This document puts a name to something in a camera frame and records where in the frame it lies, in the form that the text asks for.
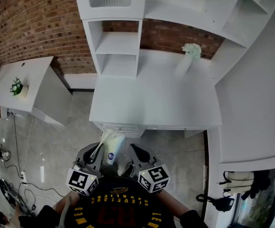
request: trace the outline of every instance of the potted plant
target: potted plant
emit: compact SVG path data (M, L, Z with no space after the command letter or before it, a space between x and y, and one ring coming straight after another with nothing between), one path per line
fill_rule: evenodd
M189 70L193 59L199 59L202 52L201 47L195 43L186 43L182 49L185 51L185 55L175 69L177 76L183 76Z
M21 99L24 99L27 96L29 88L27 86L22 85L22 82L19 78L15 78L13 80L12 87L10 88L10 92L13 96L18 96Z

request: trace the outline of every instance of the white flower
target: white flower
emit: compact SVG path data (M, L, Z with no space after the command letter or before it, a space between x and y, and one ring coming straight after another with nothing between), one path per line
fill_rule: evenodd
M202 49L201 49L201 47L198 44L195 44L195 43L186 43L182 47L182 49L183 49L183 51L191 54L195 58L200 58L201 57Z

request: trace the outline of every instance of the small plant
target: small plant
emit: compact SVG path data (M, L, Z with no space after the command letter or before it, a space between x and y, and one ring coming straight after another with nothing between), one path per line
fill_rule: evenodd
M198 44L195 43L186 43L183 47L182 47L183 51L189 53L190 55L192 55L194 58L200 58L201 57L201 52L202 49Z
M17 77L13 80L13 82L14 83L12 84L12 88L10 88L10 92L13 93L13 96L15 96L20 94L20 92L22 91L23 85L20 79Z

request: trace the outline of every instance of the black shirt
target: black shirt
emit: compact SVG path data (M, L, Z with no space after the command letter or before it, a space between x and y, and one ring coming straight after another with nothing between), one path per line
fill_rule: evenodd
M45 220L59 223L56 212L45 206L38 215L39 227ZM195 210L180 217L181 225L207 227ZM175 228L173 215L153 194L149 194L134 180L124 178L103 179L90 197L82 197L75 208L69 209L66 228Z

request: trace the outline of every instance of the white side table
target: white side table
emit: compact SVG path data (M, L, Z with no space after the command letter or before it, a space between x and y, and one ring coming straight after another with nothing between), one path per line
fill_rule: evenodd
M3 65L0 68L0 105L29 112L50 124L65 125L72 95L50 67L52 59L42 57ZM10 92L15 77L29 87L24 100Z

